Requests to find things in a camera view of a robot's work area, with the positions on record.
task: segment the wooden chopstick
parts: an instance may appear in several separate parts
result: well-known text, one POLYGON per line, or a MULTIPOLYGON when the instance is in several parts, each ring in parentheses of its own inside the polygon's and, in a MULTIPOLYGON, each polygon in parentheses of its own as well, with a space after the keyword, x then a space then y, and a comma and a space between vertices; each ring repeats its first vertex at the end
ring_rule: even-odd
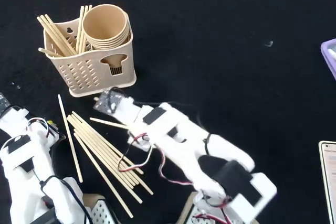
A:
POLYGON ((54 31, 56 32, 56 34, 60 37, 61 41, 63 41, 63 43, 68 47, 70 53, 72 55, 76 55, 77 52, 70 45, 70 43, 67 41, 67 39, 64 37, 64 35, 61 33, 61 31, 55 25, 55 23, 51 20, 51 18, 48 16, 48 14, 45 14, 44 16, 46 17, 47 21, 49 22, 49 24, 51 25, 51 27, 54 29, 54 31))
MULTIPOLYGON (((84 15, 83 18, 85 17, 86 13, 88 13, 89 10, 89 6, 85 6, 84 8, 84 15)), ((84 35, 84 30, 82 28, 81 33, 80 33, 80 42, 79 42, 79 49, 78 49, 78 53, 82 53, 83 52, 83 44, 85 44, 85 35, 84 35)))
MULTIPOLYGON (((68 118, 68 121, 70 124, 73 123, 71 118, 68 118)), ((122 177, 123 174, 120 174, 120 172, 117 171, 116 167, 111 165, 110 162, 107 160, 107 158, 102 156, 100 152, 91 144, 91 142, 88 139, 88 136, 85 135, 82 131, 75 129, 74 132, 80 136, 80 138, 83 140, 83 142, 87 145, 87 147, 94 153, 94 155, 100 160, 100 162, 103 163, 103 165, 112 173, 116 179, 127 189, 132 190, 134 188, 133 185, 130 184, 130 182, 122 177)))
POLYGON ((65 129, 67 131, 72 156, 74 158, 73 161, 75 162, 78 179, 79 179, 80 183, 83 183, 83 177, 82 177, 82 173, 81 173, 80 168, 79 168, 75 147, 73 145, 73 140, 72 140, 72 137, 71 137, 71 134, 70 134, 69 124, 68 124, 67 118, 65 116, 64 106, 63 106, 63 103, 62 103, 62 98, 61 98, 60 95, 57 95, 57 96, 58 96, 59 107, 61 108, 61 112, 62 112, 62 118, 63 118, 63 121, 64 121, 65 129))
POLYGON ((54 25, 52 25, 47 18, 44 15, 41 15, 40 18, 42 19, 42 21, 50 28, 50 30, 54 33, 55 37, 58 39, 58 41, 64 46, 64 48, 68 51, 69 55, 72 55, 72 52, 70 51, 70 49, 68 48, 68 46, 65 44, 65 42, 62 40, 63 39, 66 41, 66 39, 64 38, 64 36, 62 35, 62 33, 58 30, 58 28, 54 25))
MULTIPOLYGON (((109 149, 107 146, 103 146, 100 143, 102 142, 96 135, 94 132, 92 132, 90 129, 88 129, 84 124, 82 124, 74 115, 71 115, 72 118, 74 119, 74 121, 77 123, 76 125, 76 129, 85 132, 87 134, 87 136, 89 137, 89 139, 92 141, 93 145, 95 145, 95 148, 98 148, 99 151, 105 155, 107 157, 107 159, 111 162, 111 165, 114 166, 117 170, 118 173, 120 173, 118 171, 118 158, 116 158, 116 154, 114 152, 112 152, 111 149, 109 149)), ((126 169, 128 168, 126 165, 121 165, 121 168, 126 169)), ((133 185, 138 185, 139 181, 131 174, 131 173, 120 173, 122 174, 122 176, 125 176, 126 179, 133 185)))
MULTIPOLYGON (((84 16, 87 15, 87 13, 88 13, 89 11, 91 11, 91 9, 92 9, 92 5, 89 5, 88 11, 87 11, 86 13, 84 13, 84 16)), ((82 33, 82 35, 81 35, 80 37, 81 37, 82 40, 83 40, 83 45, 82 45, 82 50, 81 50, 81 52, 85 52, 85 51, 86 51, 86 36, 85 36, 85 33, 84 33, 84 30, 83 30, 83 29, 82 29, 81 33, 82 33)))
MULTIPOLYGON (((73 115, 75 115, 83 124, 85 124, 89 129, 91 129, 93 132, 95 132, 99 138, 105 142, 112 150, 114 150, 120 157, 122 157, 122 153, 114 147, 109 141, 107 141, 103 136, 101 136, 90 124, 88 124, 83 118, 81 118, 75 111, 72 112, 73 115)), ((127 157, 124 157, 124 160, 129 164, 129 165, 134 165, 132 161, 130 161, 127 157)), ((143 171, 139 168, 136 169, 136 171, 140 174, 143 174, 143 171)))
POLYGON ((77 53, 79 53, 79 42, 80 42, 80 35, 81 35, 81 31, 82 31, 83 16, 84 16, 84 6, 81 6, 80 7, 80 12, 79 12, 77 40, 76 40, 76 52, 77 53))
POLYGON ((129 130, 130 128, 124 124, 120 124, 120 123, 113 123, 113 122, 109 122, 109 121, 105 121, 105 120, 101 120, 101 119, 98 119, 98 118, 90 118, 91 121, 95 121, 95 122, 98 122, 98 123, 103 123, 103 124, 107 124, 109 126, 114 126, 114 127, 118 127, 118 128, 122 128, 122 129, 125 129, 125 130, 129 130))
MULTIPOLYGON (((111 148, 112 150, 114 150, 118 155, 120 156, 114 156, 114 152, 111 153, 111 156, 114 156, 116 159, 119 159, 121 156, 122 156, 122 153, 117 149, 115 148, 110 142, 108 142, 102 135, 100 135, 94 128, 92 128, 90 126, 90 124, 88 124, 83 118, 81 118, 76 112, 72 112, 72 114, 78 118, 78 120, 80 122, 82 122, 83 125, 85 125, 88 129, 90 129, 92 132, 94 132, 94 134, 96 135, 96 137, 98 137, 101 141, 101 143, 104 143, 105 144, 105 148, 109 147, 111 148)), ((124 157, 124 160, 126 162, 128 162, 130 165, 134 165, 128 158, 124 157)), ((139 172, 140 174, 143 174, 143 171, 140 170, 139 168, 136 169, 137 172, 139 172)), ((153 195, 153 191, 149 188, 149 186, 134 172, 134 171, 130 171, 131 174, 136 178, 136 180, 139 181, 139 183, 146 189, 146 191, 148 191, 151 195, 153 195)))
POLYGON ((50 36, 50 38, 55 42, 59 50, 63 53, 64 56, 70 56, 68 49, 63 45, 63 43, 58 39, 58 37, 54 34, 52 29, 46 24, 40 17, 37 17, 37 20, 43 26, 46 33, 50 36))
POLYGON ((49 50, 41 48, 41 47, 39 47, 38 50, 40 52, 44 52, 45 54, 48 54, 48 55, 53 56, 53 57, 63 57, 62 55, 59 55, 59 54, 57 54, 55 52, 49 51, 49 50))
POLYGON ((86 132, 86 130, 82 127, 81 123, 78 122, 78 120, 72 115, 69 115, 67 119, 70 122, 70 124, 75 128, 75 132, 77 130, 80 134, 83 134, 83 136, 85 136, 85 139, 88 139, 91 145, 90 149, 97 151, 99 157, 101 159, 104 159, 104 161, 107 164, 109 164, 111 168, 117 172, 118 176, 121 179, 123 179, 123 181, 127 183, 130 188, 133 188, 133 186, 135 186, 135 183, 130 179, 129 176, 127 176, 127 174, 120 173, 118 171, 117 164, 111 160, 111 158, 104 152, 102 148, 100 148, 94 141, 92 141, 90 134, 86 132))
MULTIPOLYGON (((68 121, 74 125, 73 118, 68 117, 68 121)), ((106 162, 105 159, 101 158, 100 154, 92 147, 90 142, 90 137, 85 136, 85 134, 82 131, 75 130, 75 134, 79 135, 80 138, 83 140, 83 142, 90 148, 90 150, 96 155, 96 157, 104 164, 104 166, 116 177, 116 179, 125 187, 125 189, 139 202, 142 203, 142 200, 139 198, 139 196, 133 192, 132 186, 130 186, 128 183, 123 181, 120 176, 117 174, 117 170, 113 169, 108 162, 106 162)))
POLYGON ((130 209, 128 208, 128 206, 126 205, 125 201, 123 201, 123 199, 120 197, 120 195, 118 194, 117 190, 115 189, 115 187, 112 185, 111 181, 109 181, 109 179, 107 178, 106 174, 103 172, 103 170, 100 168, 100 166, 98 165, 97 161, 94 159, 94 157, 91 155, 91 153, 89 152, 89 150, 86 148, 86 146, 84 145, 83 141, 81 140, 81 138, 75 133, 74 134, 75 138, 77 139, 78 143, 80 144, 80 146, 83 148, 83 150, 85 151, 85 153, 88 155, 89 159, 91 160, 91 162, 93 163, 93 165, 95 166, 95 168, 97 169, 97 171, 100 173, 100 175, 102 176, 102 178, 105 180, 106 184, 110 187, 111 191, 113 192, 113 194, 116 196, 117 200, 120 202, 120 204, 122 205, 122 207, 125 209, 125 211, 127 212, 127 214, 133 218, 133 214, 130 211, 130 209))

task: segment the stack of paper cups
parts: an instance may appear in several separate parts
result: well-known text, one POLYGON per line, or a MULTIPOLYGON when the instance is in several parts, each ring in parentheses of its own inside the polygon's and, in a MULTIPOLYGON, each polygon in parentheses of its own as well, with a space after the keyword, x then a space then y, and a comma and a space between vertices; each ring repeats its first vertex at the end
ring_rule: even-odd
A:
POLYGON ((130 27, 126 13, 115 5, 98 5, 83 19, 86 39, 95 49, 112 49, 125 43, 130 27))

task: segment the robotic arm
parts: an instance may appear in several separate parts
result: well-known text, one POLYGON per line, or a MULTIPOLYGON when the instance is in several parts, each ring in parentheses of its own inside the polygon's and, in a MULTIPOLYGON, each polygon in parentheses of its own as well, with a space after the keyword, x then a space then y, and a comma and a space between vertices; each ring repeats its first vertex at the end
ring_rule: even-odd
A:
POLYGON ((31 115, 26 109, 11 106, 4 100, 0 93, 0 104, 6 104, 6 108, 0 110, 0 129, 11 136, 0 149, 0 158, 12 197, 12 224, 89 223, 89 219, 84 222, 83 209, 65 186, 65 183, 69 185, 82 203, 77 182, 72 177, 62 181, 53 177, 49 150, 62 138, 58 129, 44 119, 29 118, 31 115), (40 181, 48 181, 43 190, 40 181))
POLYGON ((248 154, 191 122, 168 103, 140 107, 131 97, 110 90, 103 92, 94 107, 129 127, 130 144, 144 151, 157 148, 174 162, 198 191, 194 204, 206 214, 250 223, 277 192, 263 173, 250 174, 255 164, 248 154), (134 141, 134 136, 144 133, 146 137, 134 141), (198 164, 202 155, 223 158, 228 163, 210 178, 198 164))

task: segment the black cloth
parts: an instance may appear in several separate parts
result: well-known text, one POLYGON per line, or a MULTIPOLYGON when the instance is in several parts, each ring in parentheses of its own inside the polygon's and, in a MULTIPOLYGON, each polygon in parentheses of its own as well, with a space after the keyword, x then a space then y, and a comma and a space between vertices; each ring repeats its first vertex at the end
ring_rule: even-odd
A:
MULTIPOLYGON (((336 83, 322 42, 336 37, 334 0, 0 0, 0 87, 11 103, 26 106, 64 131, 56 95, 65 109, 112 119, 93 110, 94 95, 73 98, 54 65, 41 53, 37 15, 55 22, 78 17, 84 4, 116 4, 130 16, 134 32, 138 101, 178 101, 195 106, 205 128, 231 141, 254 159, 278 195, 257 218, 260 223, 327 223, 318 142, 335 140, 336 83)), ((190 108, 179 107, 194 120, 190 108)), ((91 122, 117 148, 126 132, 91 122)), ((2 142, 8 138, 1 136, 2 142)), ((191 192, 157 173, 154 151, 143 180, 153 189, 135 192, 139 205, 109 174, 134 214, 130 219, 80 146, 84 193, 103 194, 122 223, 174 223, 191 192)), ((145 153, 131 148, 141 162, 145 153)), ((214 172, 215 165, 208 165, 214 172)), ((59 176, 77 178, 67 141, 56 150, 59 176)), ((183 179, 168 163, 167 177, 183 179)), ((9 188, 1 176, 1 218, 9 222, 9 188)))

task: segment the beige plastic basket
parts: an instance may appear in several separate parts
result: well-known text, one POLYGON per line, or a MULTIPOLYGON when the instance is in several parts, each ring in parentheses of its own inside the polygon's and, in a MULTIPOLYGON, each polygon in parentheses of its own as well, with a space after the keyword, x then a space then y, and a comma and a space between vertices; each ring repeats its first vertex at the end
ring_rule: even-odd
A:
MULTIPOLYGON (((64 23, 55 23, 61 33, 74 46, 77 38, 79 19, 64 23)), ((136 75, 133 63, 133 31, 128 19, 130 32, 127 42, 107 50, 93 50, 87 43, 87 50, 70 57, 46 56, 69 87, 73 97, 83 97, 102 92, 112 87, 128 87, 135 83, 136 75)), ((44 45, 47 50, 61 54, 49 35, 43 31, 44 45)))

